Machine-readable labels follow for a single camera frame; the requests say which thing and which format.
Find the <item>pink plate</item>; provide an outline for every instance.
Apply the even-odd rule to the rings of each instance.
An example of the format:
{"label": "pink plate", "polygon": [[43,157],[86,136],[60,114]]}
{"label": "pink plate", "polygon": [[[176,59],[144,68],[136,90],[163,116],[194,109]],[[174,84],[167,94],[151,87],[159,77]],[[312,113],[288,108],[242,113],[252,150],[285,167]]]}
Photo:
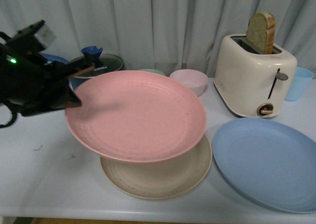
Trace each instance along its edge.
{"label": "pink plate", "polygon": [[149,163],[178,157],[203,137],[199,98],[168,77],[143,71],[110,72],[76,89],[82,106],[67,108],[68,126],[102,157]]}

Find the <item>bread slice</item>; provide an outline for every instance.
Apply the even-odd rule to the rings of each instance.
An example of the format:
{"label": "bread slice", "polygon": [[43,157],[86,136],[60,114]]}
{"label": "bread slice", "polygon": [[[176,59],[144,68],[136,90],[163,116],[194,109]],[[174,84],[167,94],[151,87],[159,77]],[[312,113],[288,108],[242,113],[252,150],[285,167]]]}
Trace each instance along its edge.
{"label": "bread slice", "polygon": [[276,20],[268,12],[254,14],[248,24],[247,39],[267,54],[272,53]]}

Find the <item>table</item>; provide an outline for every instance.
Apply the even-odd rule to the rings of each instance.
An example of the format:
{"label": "table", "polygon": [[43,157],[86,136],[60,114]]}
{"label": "table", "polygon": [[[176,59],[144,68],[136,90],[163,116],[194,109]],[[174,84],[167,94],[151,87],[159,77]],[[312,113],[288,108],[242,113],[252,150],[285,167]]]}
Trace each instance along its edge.
{"label": "table", "polygon": [[[316,80],[272,118],[316,140]],[[224,123],[238,119],[217,93],[213,78],[199,97],[212,140]],[[270,210],[244,198],[212,162],[202,182],[171,199],[151,201],[116,189],[99,156],[68,130],[64,111],[23,118],[0,130],[0,216],[183,223],[316,223],[315,214]]]}

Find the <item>toaster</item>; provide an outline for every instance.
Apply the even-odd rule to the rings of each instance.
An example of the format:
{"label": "toaster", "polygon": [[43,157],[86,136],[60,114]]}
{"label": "toaster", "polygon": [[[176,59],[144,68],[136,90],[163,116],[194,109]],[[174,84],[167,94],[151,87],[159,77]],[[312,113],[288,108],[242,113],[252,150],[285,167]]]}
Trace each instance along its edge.
{"label": "toaster", "polygon": [[227,108],[239,117],[279,114],[297,67],[296,58],[274,44],[265,54],[246,35],[223,38],[214,85]]}

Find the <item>plate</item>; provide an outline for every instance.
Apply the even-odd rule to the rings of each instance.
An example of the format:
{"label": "plate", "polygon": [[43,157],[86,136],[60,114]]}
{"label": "plate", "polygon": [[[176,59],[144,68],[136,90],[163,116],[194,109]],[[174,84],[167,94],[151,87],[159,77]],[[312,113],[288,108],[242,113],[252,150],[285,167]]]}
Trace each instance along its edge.
{"label": "plate", "polygon": [[116,71],[90,79],[75,93],[82,106],[67,108],[73,135],[105,158],[159,162],[192,149],[206,129],[199,98],[168,77]]}
{"label": "plate", "polygon": [[195,187],[207,174],[212,149],[206,136],[190,151],[163,162],[130,164],[101,157],[101,166],[120,191],[143,199],[165,199]]}
{"label": "plate", "polygon": [[219,170],[246,197],[291,213],[316,212],[316,142],[303,133],[242,118],[223,125],[212,146]]}

